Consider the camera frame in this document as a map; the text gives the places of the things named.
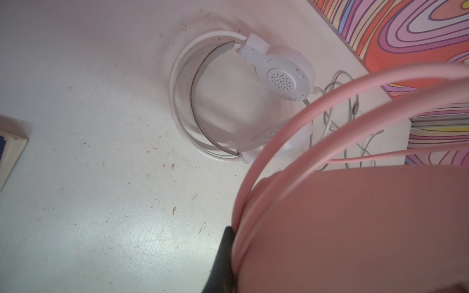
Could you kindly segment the pink headphones with cable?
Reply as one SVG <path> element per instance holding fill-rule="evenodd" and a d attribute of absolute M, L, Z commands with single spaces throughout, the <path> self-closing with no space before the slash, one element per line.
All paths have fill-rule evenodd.
<path fill-rule="evenodd" d="M 260 178 L 281 147 L 331 107 L 380 85 L 425 78 L 445 82 L 365 113 L 285 170 Z M 298 113 L 254 161 L 236 197 L 236 292 L 466 293 L 467 167 L 320 168 L 371 134 L 468 98 L 466 65 L 421 63 L 363 76 Z"/>

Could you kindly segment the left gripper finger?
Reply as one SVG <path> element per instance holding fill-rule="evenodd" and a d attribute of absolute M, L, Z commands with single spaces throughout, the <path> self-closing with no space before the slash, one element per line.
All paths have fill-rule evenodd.
<path fill-rule="evenodd" d="M 236 280 L 231 265 L 234 238 L 232 227 L 226 227 L 202 293 L 234 293 L 236 291 Z"/>

